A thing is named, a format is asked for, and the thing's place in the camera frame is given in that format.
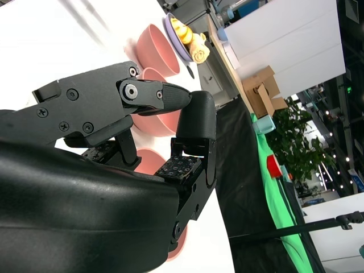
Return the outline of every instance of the potted plant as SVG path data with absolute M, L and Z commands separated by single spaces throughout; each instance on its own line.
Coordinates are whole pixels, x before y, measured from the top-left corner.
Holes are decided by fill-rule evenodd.
M 323 162 L 333 165 L 333 158 L 325 152 L 319 139 L 309 143 L 304 133 L 312 116 L 301 110 L 291 98 L 288 108 L 277 110 L 273 115 L 276 130 L 266 134 L 267 142 L 280 165 L 285 165 L 296 181 L 311 179 L 312 171 L 318 171 Z

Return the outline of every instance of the black cloth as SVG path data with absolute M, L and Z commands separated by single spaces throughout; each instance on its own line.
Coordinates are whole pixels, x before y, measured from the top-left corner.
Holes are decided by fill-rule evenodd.
M 260 172 L 257 139 L 241 97 L 217 112 L 216 192 L 229 237 L 275 229 Z M 236 272 L 297 272 L 282 242 L 231 248 Z

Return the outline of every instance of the white table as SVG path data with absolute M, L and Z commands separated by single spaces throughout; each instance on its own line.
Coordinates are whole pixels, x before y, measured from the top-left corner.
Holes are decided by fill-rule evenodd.
M 15 0 L 0 8 L 0 109 L 19 110 L 33 105 L 31 91 L 57 78 L 136 60 L 131 50 L 141 32 L 153 23 L 163 32 L 164 12 L 157 1 L 91 1 L 107 23 L 101 28 L 86 7 L 78 6 L 102 43 L 96 43 L 57 0 Z M 167 78 L 190 91 L 200 90 L 183 62 L 181 72 Z M 133 128 L 137 147 L 149 147 L 169 158 L 170 138 L 155 138 Z M 57 146 L 74 152 L 64 142 Z M 181 254 L 153 272 L 234 272 L 230 246 L 215 191 L 198 221 L 188 224 Z

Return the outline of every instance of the purple plate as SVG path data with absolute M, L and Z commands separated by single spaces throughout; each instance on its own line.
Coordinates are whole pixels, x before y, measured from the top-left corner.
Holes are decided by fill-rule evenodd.
M 184 44 L 181 42 L 175 30 L 173 29 L 171 24 L 171 18 L 174 18 L 173 14 L 168 13 L 166 18 L 164 19 L 164 24 L 166 26 L 168 37 L 171 40 L 173 46 L 175 47 L 175 50 L 177 50 L 177 52 L 179 53 L 179 55 L 181 55 L 181 57 L 184 60 L 191 62 L 193 61 L 191 55 L 187 51 Z

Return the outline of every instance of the green cloth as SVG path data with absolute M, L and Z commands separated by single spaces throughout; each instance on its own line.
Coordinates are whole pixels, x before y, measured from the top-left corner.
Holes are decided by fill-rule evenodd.
M 254 114 L 251 115 L 253 122 L 257 120 Z M 294 223 L 287 209 L 283 196 L 280 194 L 276 179 L 271 178 L 267 169 L 267 157 L 273 154 L 269 148 L 265 135 L 256 135 L 258 144 L 258 154 L 260 170 L 269 211 L 272 215 L 277 229 L 293 226 Z M 312 273 L 312 267 L 307 257 L 307 253 L 302 244 L 301 236 L 298 234 L 282 237 L 282 242 L 292 259 L 299 273 Z

